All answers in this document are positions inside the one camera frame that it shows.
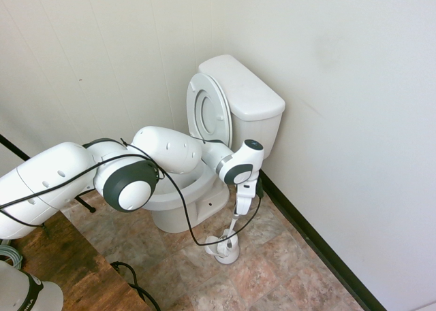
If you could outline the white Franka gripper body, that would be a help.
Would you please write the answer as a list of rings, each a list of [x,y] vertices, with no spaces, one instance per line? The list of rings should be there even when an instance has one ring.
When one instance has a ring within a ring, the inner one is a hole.
[[[256,194],[256,180],[246,181],[236,186],[235,214],[246,215]]]

